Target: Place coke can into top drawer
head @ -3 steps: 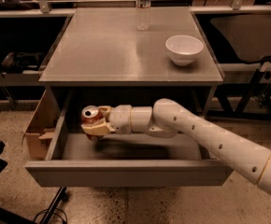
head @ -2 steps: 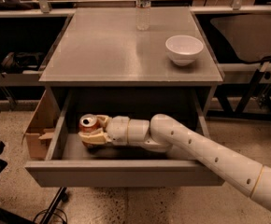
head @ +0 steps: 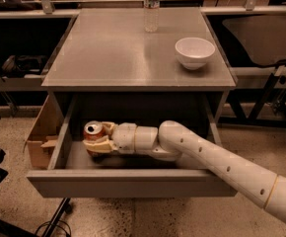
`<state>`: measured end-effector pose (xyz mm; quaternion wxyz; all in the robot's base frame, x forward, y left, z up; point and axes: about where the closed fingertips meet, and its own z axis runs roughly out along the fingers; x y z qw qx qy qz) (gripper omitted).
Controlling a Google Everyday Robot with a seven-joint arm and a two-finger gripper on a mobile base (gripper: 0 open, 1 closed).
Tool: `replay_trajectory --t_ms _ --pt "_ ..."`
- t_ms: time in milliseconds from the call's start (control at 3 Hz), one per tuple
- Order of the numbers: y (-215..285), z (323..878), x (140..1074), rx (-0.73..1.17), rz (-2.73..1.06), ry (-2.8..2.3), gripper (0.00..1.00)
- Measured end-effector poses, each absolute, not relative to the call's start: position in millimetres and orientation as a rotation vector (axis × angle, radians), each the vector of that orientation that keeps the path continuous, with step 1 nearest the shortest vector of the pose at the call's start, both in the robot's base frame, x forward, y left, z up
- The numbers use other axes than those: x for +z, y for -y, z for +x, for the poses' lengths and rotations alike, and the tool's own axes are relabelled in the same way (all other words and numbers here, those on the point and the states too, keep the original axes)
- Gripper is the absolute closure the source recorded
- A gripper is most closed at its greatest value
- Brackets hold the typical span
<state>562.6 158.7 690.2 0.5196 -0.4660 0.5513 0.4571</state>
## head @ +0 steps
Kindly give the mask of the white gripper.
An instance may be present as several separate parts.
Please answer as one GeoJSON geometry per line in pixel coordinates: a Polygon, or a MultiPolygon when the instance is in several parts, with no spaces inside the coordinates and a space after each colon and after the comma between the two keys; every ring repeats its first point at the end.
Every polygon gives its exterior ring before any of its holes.
{"type": "Polygon", "coordinates": [[[117,150],[121,154],[133,154],[135,152],[135,123],[122,123],[117,125],[115,122],[103,121],[102,126],[105,135],[112,137],[112,141],[105,139],[103,141],[84,140],[86,150],[91,153],[108,154],[117,150]]]}

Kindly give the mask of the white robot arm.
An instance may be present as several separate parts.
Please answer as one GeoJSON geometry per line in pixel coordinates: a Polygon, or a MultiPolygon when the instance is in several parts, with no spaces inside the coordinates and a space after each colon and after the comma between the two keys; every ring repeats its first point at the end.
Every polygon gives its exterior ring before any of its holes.
{"type": "Polygon", "coordinates": [[[182,124],[166,120],[159,127],[89,121],[84,146],[91,153],[144,154],[176,160],[186,154],[208,168],[267,213],[286,223],[286,178],[226,150],[182,124]]]}

